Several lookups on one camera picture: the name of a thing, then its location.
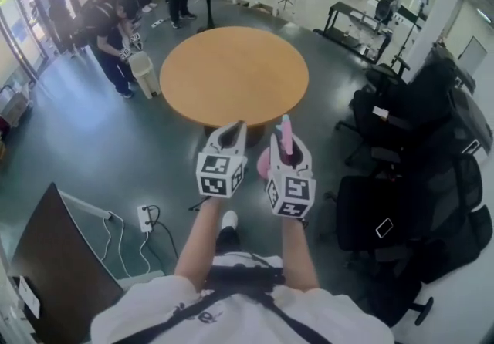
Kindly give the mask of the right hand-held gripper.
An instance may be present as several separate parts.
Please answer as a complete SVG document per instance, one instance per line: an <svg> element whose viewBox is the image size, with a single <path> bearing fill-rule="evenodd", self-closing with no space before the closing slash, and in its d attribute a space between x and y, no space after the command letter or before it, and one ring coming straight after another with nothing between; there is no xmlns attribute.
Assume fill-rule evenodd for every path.
<svg viewBox="0 0 494 344"><path fill-rule="evenodd" d="M312 167L306 164L312 155L300 138L293 139L293 166L283 163L283 142L273 133L269 145L268 182L266 194L271 211L282 218L305 218L315 201L316 180Z"/></svg>

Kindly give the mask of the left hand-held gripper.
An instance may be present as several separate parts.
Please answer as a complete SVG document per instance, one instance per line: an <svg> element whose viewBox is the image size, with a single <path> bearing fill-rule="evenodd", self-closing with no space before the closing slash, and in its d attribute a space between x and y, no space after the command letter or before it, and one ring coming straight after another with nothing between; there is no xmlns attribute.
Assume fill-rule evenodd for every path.
<svg viewBox="0 0 494 344"><path fill-rule="evenodd" d="M199 194L207 197L231 198L245 177L247 141L246 123L238 122L235 147L236 122L214 130L207 145L198 154L196 179Z"/></svg>

